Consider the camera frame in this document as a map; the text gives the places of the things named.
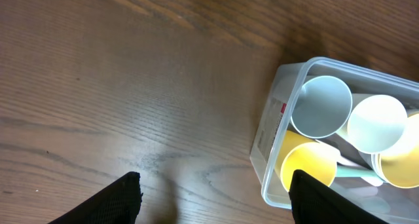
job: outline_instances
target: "clear plastic container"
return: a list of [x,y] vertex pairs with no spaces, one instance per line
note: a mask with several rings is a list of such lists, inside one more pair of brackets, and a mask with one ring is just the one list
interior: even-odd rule
[[[307,75],[331,75],[342,79],[353,93],[387,94],[407,109],[419,109],[419,84],[364,67],[312,58],[305,63],[281,65],[272,83],[250,154],[262,197],[271,206],[291,209],[288,192],[274,172],[285,131]],[[342,151],[338,136],[328,143]],[[375,187],[361,178],[337,177],[331,188],[354,204],[389,223],[419,223],[419,188],[400,189],[390,184]]]

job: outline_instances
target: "wooden table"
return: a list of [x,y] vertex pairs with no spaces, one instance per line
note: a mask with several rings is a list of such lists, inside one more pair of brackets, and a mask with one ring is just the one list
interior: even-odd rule
[[249,161],[280,64],[419,80],[419,0],[0,0],[0,223],[128,171],[138,223],[292,223]]

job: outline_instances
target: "handle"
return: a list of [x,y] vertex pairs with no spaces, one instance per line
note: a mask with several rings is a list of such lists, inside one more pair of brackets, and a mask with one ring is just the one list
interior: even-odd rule
[[347,166],[338,166],[336,177],[376,177],[380,179],[372,170],[349,168]]

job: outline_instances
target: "stacked cups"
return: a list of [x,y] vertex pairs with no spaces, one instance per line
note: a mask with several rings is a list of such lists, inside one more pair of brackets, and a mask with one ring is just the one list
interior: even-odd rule
[[[297,169],[327,186],[335,177],[373,177],[400,188],[419,186],[419,111],[406,112],[394,97],[352,94],[336,77],[308,76],[291,124],[300,135],[285,133],[275,166],[287,191]],[[373,171],[337,166],[338,149],[308,139],[334,133],[351,143]]]

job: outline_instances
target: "label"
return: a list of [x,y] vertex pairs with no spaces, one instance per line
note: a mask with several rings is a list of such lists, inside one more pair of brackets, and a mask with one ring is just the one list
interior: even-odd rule
[[272,146],[274,145],[276,132],[278,131],[278,127],[280,126],[286,107],[286,103],[283,103],[275,98],[271,98],[265,120],[261,124],[262,131],[257,147],[267,162]]

